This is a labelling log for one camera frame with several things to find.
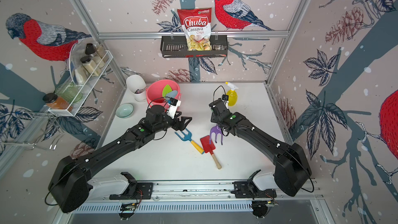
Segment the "blue hand fork yellow handle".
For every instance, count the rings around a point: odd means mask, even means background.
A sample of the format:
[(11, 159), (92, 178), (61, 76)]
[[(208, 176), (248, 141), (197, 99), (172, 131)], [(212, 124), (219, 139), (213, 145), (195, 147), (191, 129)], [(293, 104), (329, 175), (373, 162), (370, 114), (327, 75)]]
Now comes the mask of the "blue hand fork yellow handle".
[(187, 128), (185, 128), (183, 131), (176, 131), (175, 134), (182, 141), (190, 142), (200, 154), (205, 153), (204, 149), (192, 139), (192, 133)]

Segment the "purple rake pink handle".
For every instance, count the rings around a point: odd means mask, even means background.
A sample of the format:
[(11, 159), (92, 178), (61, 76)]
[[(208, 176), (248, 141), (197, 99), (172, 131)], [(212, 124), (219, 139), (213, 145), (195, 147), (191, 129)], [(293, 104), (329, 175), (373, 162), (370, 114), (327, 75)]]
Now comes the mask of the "purple rake pink handle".
[(217, 138), (220, 136), (220, 144), (223, 145), (223, 132), (218, 125), (211, 128), (209, 133), (210, 139), (213, 143), (217, 143)]

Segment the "yellow spray bottle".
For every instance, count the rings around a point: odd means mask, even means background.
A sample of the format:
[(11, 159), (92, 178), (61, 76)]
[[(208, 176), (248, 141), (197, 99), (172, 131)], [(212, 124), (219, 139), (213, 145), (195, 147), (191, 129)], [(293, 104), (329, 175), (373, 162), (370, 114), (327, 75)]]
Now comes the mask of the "yellow spray bottle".
[(226, 85), (230, 88), (230, 90), (227, 92), (227, 96), (229, 97), (228, 106), (234, 106), (238, 99), (236, 92), (238, 87), (230, 82), (226, 82)]

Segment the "light blue trowel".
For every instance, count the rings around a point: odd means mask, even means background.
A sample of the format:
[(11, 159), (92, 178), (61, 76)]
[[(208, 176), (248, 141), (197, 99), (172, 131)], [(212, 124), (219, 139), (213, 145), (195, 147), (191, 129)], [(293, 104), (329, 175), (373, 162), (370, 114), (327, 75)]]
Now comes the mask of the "light blue trowel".
[(173, 90), (173, 91), (167, 93), (165, 98), (167, 100), (178, 99), (178, 91), (177, 90)]

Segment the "green trowel yellow handle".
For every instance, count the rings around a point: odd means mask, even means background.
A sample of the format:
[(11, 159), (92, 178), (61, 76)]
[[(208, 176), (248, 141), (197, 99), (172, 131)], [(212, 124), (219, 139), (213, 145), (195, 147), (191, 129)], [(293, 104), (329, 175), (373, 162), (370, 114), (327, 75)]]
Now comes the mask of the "green trowel yellow handle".
[(173, 91), (172, 87), (169, 84), (166, 84), (162, 90), (162, 96), (166, 97), (167, 94), (171, 93)]

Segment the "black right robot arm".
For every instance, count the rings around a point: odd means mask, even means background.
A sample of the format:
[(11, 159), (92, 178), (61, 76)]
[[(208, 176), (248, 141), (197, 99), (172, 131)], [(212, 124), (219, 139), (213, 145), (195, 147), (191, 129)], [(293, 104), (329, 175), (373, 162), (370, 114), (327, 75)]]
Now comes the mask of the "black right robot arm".
[(302, 146), (289, 145), (270, 136), (241, 113), (231, 113), (221, 99), (213, 101), (209, 107), (212, 123), (247, 141), (273, 162), (275, 183), (286, 195), (294, 197), (311, 178), (312, 170)]

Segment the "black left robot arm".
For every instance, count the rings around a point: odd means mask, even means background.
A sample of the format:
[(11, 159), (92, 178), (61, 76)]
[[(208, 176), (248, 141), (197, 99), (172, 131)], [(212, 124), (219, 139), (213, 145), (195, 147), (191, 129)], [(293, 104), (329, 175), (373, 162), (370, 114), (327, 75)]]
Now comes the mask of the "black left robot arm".
[(63, 213), (79, 208), (89, 197), (93, 188), (88, 184), (94, 175), (124, 155), (142, 148), (155, 139), (155, 135), (169, 128), (183, 131), (192, 117), (181, 116), (177, 111), (170, 117), (164, 107), (153, 106), (146, 110), (146, 116), (138, 124), (130, 127), (113, 142), (73, 159), (61, 159), (49, 183), (48, 190)]

